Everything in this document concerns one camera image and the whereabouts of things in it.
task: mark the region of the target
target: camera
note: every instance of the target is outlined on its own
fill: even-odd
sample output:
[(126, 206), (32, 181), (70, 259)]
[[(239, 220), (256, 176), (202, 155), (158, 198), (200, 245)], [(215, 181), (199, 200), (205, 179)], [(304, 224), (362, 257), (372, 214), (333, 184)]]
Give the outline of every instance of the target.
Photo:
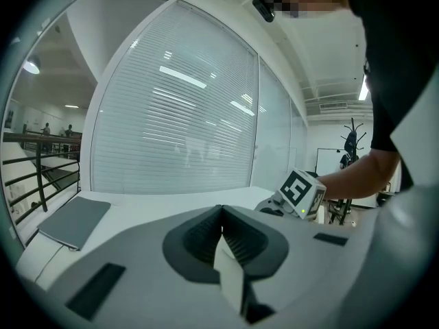
[(253, 6), (259, 11), (263, 19), (271, 23), (274, 21), (274, 4), (270, 0), (253, 0)]

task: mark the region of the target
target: air vent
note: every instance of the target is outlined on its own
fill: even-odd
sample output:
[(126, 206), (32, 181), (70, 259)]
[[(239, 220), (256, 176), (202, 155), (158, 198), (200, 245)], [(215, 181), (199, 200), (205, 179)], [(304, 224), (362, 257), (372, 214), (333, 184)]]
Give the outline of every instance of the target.
[(330, 102), (330, 103), (321, 103), (319, 106), (320, 106), (320, 111), (343, 110), (345, 108), (348, 108), (348, 103), (346, 101), (344, 101), (344, 102)]

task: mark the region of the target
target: black rectangular panel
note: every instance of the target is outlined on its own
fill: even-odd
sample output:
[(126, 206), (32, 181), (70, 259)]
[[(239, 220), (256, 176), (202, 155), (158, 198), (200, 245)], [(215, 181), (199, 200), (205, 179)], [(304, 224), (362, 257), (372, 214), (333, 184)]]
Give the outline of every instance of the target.
[(318, 233), (314, 236), (315, 239), (324, 241), (325, 243), (331, 243), (334, 245), (345, 246), (348, 242), (348, 238), (342, 236), (333, 236), (325, 233)]
[(125, 271), (125, 267), (107, 263), (67, 303), (67, 308), (92, 320), (99, 307)]

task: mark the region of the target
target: white cube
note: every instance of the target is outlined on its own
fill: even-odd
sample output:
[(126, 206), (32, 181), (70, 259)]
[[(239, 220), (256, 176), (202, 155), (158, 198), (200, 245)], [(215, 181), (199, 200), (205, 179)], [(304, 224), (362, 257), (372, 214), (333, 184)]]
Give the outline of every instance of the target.
[(315, 217), (326, 190), (307, 172), (294, 168), (278, 191), (301, 219), (308, 219)]

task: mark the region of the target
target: white desk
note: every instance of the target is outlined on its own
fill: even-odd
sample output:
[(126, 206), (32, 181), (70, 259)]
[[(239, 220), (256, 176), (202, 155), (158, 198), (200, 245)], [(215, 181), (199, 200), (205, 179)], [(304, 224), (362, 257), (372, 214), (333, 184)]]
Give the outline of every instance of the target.
[(38, 234), (23, 252), (16, 270), (24, 278), (36, 281), (41, 288), (47, 290), (75, 261), (123, 230), (218, 204), (253, 209), (272, 194), (272, 191), (256, 186), (182, 195), (118, 195), (82, 191), (77, 196), (111, 203), (110, 209), (93, 230), (84, 248), (81, 251), (70, 251), (67, 247)]

